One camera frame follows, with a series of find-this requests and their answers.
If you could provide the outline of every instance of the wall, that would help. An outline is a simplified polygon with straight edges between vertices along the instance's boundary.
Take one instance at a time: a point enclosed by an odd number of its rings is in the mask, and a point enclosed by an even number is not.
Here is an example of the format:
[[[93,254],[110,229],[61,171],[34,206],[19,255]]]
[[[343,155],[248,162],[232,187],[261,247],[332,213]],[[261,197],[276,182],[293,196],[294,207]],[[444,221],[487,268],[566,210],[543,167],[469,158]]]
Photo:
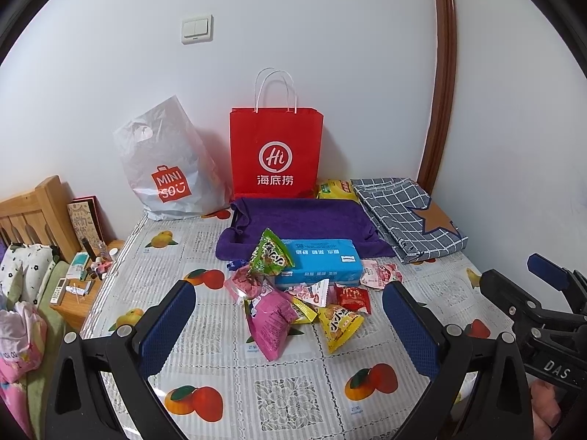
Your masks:
[[[454,110],[435,199],[470,236],[466,253],[551,309],[528,273],[541,253],[587,273],[587,80],[530,0],[456,0]]]
[[[183,46],[182,18],[207,13],[213,41]],[[230,179],[228,113],[251,106],[266,66],[289,70],[300,104],[324,114],[321,176],[416,176],[434,0],[51,0],[0,67],[0,197],[57,173],[125,236],[141,205],[112,131],[177,94]],[[283,100],[272,85],[266,104]]]

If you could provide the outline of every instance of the blue tissue package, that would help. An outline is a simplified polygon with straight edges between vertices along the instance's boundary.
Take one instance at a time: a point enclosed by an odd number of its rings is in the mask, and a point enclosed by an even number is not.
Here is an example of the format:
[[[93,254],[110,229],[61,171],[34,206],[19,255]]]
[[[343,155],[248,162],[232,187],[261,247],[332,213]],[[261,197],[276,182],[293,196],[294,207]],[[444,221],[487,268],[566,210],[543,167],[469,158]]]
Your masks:
[[[288,288],[329,278],[345,286],[358,286],[363,264],[351,240],[283,240],[294,267],[275,277],[275,286]]]

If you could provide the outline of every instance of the yellow snack bag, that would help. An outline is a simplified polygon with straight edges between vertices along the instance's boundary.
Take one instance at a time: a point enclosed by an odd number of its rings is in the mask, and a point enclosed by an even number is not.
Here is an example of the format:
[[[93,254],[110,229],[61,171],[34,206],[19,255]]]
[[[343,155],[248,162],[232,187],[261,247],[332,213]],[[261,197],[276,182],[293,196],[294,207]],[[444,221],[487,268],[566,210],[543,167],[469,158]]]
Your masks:
[[[294,296],[292,296],[292,307],[298,315],[298,318],[292,323],[293,325],[307,325],[312,323],[318,315],[309,305]]]
[[[327,180],[321,183],[316,198],[354,200],[359,203],[353,185],[348,180]]]
[[[327,337],[329,354],[347,342],[363,323],[363,316],[337,304],[318,308],[318,318]]]

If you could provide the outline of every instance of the metal screw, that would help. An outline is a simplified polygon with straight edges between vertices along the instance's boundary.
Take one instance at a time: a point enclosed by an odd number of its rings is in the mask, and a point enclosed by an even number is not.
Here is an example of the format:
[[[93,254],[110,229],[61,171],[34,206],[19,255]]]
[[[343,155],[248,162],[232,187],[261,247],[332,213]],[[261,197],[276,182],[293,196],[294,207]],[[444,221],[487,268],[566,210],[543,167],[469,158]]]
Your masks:
[[[452,324],[452,325],[449,324],[446,327],[446,331],[448,332],[448,334],[455,336],[455,337],[460,336],[461,333],[463,332],[463,330],[459,326],[457,326],[456,324]]]
[[[515,337],[512,333],[501,333],[501,338],[504,342],[507,342],[508,344],[511,344],[515,341]]]
[[[133,328],[131,328],[128,324],[125,324],[124,326],[120,326],[117,330],[116,333],[120,336],[120,337],[126,337],[128,336],[131,332],[133,331]]]
[[[65,341],[66,344],[69,344],[71,342],[74,342],[74,340],[76,339],[76,337],[77,337],[77,334],[74,333],[74,332],[71,332],[71,333],[67,333],[65,335],[65,337],[63,338],[63,340]]]

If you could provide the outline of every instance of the folded checkered cloth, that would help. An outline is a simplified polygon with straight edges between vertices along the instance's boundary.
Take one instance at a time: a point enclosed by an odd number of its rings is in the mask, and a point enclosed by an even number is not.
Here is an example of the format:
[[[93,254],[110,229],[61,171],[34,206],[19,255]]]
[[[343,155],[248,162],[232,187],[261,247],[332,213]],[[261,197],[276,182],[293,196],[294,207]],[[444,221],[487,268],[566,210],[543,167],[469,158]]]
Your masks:
[[[422,187],[407,178],[351,180],[363,209],[403,263],[439,258],[467,245]]]

